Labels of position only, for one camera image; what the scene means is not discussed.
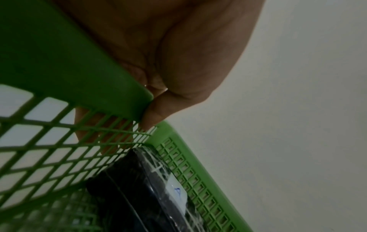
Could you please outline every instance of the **hand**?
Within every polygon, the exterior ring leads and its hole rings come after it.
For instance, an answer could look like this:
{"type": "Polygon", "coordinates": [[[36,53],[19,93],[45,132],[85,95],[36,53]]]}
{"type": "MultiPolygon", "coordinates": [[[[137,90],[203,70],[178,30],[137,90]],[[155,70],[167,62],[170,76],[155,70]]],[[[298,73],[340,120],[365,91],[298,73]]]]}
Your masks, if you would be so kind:
{"type": "Polygon", "coordinates": [[[141,127],[205,101],[243,52],[264,0],[54,0],[154,95],[141,127]]]}

